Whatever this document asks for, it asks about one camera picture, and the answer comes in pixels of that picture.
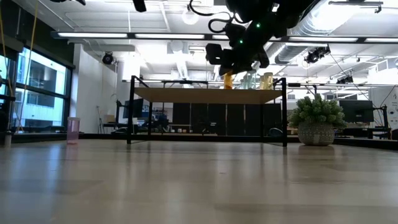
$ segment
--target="black metal table frame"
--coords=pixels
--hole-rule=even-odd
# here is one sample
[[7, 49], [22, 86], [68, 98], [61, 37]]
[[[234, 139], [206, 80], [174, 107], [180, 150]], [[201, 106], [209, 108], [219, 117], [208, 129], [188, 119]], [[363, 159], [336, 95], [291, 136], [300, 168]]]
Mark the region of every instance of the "black metal table frame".
[[[138, 83], [144, 85], [146, 88], [150, 88], [144, 81], [142, 81], [139, 77], [133, 75], [131, 77], [131, 82], [130, 82], [130, 96], [129, 96], [129, 101], [133, 102], [134, 101], [134, 93], [135, 93], [135, 85], [136, 85], [136, 81], [138, 81]], [[164, 85], [165, 83], [181, 83], [183, 82], [182, 80], [179, 81], [164, 81]], [[282, 142], [282, 146], [286, 147], [287, 146], [287, 83], [286, 83], [286, 78], [280, 78], [278, 80], [276, 80], [273, 84], [276, 85], [278, 83], [282, 84], [282, 138], [271, 138], [273, 140], [275, 139], [280, 139]], [[144, 136], [140, 136], [140, 140], [159, 140], [159, 138], [161, 137], [166, 137], [166, 136], [156, 136], [156, 138], [154, 138], [154, 136], [152, 135], [152, 103], [153, 102], [149, 102], [149, 115], [148, 115], [148, 135], [146, 136], [146, 138]], [[132, 134], [132, 127], [133, 127], [133, 123], [132, 123], [132, 116], [133, 116], [133, 106], [134, 103], [129, 103], [128, 106], [128, 110], [129, 110], [129, 117], [128, 117], [128, 122], [127, 122], [127, 143], [131, 144], [131, 141], [133, 140], [133, 134]], [[266, 141], [266, 139], [268, 137], [264, 137], [264, 105], [260, 106], [260, 138], [259, 138], [259, 142], [275, 142], [275, 141]], [[180, 139], [181, 141], [184, 141], [184, 137], [186, 136], [178, 136], [178, 139]], [[197, 141], [206, 141], [208, 139], [209, 136], [195, 136], [195, 138], [197, 139]], [[225, 139], [231, 139], [233, 137], [231, 136], [212, 136], [212, 139], [215, 140], [219, 140], [219, 141], [225, 141]]]

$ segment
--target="ceiling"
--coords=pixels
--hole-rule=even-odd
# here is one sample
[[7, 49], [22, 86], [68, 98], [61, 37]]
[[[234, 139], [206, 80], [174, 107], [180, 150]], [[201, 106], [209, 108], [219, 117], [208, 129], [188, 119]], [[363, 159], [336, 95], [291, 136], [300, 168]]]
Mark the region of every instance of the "ceiling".
[[[30, 13], [34, 13], [34, 0], [13, 0]], [[199, 17], [194, 25], [186, 24], [182, 14], [188, 4], [187, 0], [177, 1], [146, 1], [147, 12], [138, 13], [128, 0], [86, 0], [87, 5], [74, 1], [54, 3], [48, 0], [39, 0], [38, 17], [55, 30], [76, 32], [171, 32], [171, 33], [210, 33], [208, 21], [211, 17]], [[344, 24], [339, 26], [330, 35], [383, 35], [398, 37], [398, 1], [385, 0], [382, 11], [374, 13], [374, 9], [361, 9], [353, 14]], [[213, 1], [194, 2], [194, 7], [201, 12], [225, 11], [225, 6], [213, 6]], [[216, 24], [215, 29], [222, 28]], [[107, 45], [134, 45], [140, 53], [143, 63], [141, 73], [170, 74], [177, 66], [172, 55], [167, 55], [167, 42], [165, 40], [91, 40], [90, 44], [95, 49]], [[208, 41], [191, 41], [188, 45], [205, 46]], [[227, 42], [219, 42], [223, 47], [228, 47]], [[317, 78], [325, 82], [332, 75], [341, 73], [352, 67], [364, 68], [357, 75], [367, 74], [367, 68], [383, 61], [384, 56], [398, 55], [397, 45], [366, 45], [366, 44], [330, 44], [332, 55], [324, 58], [309, 69], [304, 69], [303, 56], [298, 56], [290, 66], [271, 65], [267, 72], [283, 72], [285, 76], [298, 81], [305, 81], [305, 77]], [[207, 63], [204, 53], [196, 53], [186, 58], [188, 70], [213, 71], [214, 66]]]

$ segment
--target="white ceiling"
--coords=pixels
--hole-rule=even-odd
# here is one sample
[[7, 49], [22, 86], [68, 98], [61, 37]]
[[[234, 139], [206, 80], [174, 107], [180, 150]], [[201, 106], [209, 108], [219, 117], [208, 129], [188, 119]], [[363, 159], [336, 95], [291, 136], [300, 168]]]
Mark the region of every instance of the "white ceiling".
[[[30, 13], [34, 13], [35, 0], [13, 0]], [[173, 32], [173, 33], [210, 33], [207, 24], [209, 17], [200, 17], [195, 25], [188, 25], [182, 21], [182, 13], [188, 3], [187, 0], [179, 1], [148, 1], [147, 12], [138, 13], [132, 4], [106, 3], [106, 0], [86, 0], [87, 5], [73, 1], [54, 3], [48, 0], [39, 0], [39, 19], [59, 31], [95, 31], [95, 32]], [[384, 2], [395, 2], [396, 0], [385, 0]], [[214, 6], [212, 1], [204, 1], [197, 6], [199, 11], [219, 12], [225, 10], [223, 6]], [[341, 27], [337, 28], [332, 35], [384, 35], [398, 36], [398, 10], [394, 3], [392, 8], [384, 8], [379, 14], [374, 9], [363, 9], [355, 14]], [[220, 29], [222, 24], [217, 24], [215, 29]], [[205, 46], [208, 42], [195, 41], [189, 45]], [[146, 66], [142, 67], [143, 73], [170, 73], [175, 70], [175, 61], [166, 54], [167, 41], [148, 40], [97, 40], [91, 41], [92, 45], [104, 46], [113, 44], [135, 45], [141, 54]], [[331, 44], [331, 51], [336, 55], [337, 61], [343, 69], [353, 67], [361, 62], [355, 62], [355, 58], [361, 55], [383, 56], [398, 55], [397, 45], [356, 45], [356, 44]], [[335, 65], [322, 65], [330, 63], [320, 61], [319, 64], [306, 70], [297, 67], [273, 67], [275, 71], [283, 69], [290, 76], [306, 77], [329, 77], [341, 72]], [[213, 71], [214, 66], [207, 64], [205, 54], [197, 54], [187, 59], [189, 70]]]

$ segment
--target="yellow object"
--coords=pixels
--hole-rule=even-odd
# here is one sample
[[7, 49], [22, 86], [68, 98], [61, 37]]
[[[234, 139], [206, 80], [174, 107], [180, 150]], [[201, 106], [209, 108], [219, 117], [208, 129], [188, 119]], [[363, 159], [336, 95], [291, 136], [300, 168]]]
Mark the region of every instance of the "yellow object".
[[233, 88], [232, 74], [233, 73], [232, 73], [232, 70], [231, 70], [231, 71], [225, 73], [225, 75], [224, 75], [224, 89], [225, 90], [232, 90], [232, 88]]
[[266, 72], [264, 73], [263, 76], [261, 76], [260, 79], [260, 90], [272, 90], [273, 89], [273, 82], [274, 82], [274, 77], [273, 77], [272, 72]]

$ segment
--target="table top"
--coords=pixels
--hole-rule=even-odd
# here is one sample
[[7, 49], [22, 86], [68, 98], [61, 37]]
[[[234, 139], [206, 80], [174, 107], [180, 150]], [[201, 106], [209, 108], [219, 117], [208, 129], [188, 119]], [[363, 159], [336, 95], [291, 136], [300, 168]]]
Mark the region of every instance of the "table top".
[[199, 88], [140, 88], [135, 94], [150, 102], [264, 104], [282, 96], [280, 90], [220, 90]]

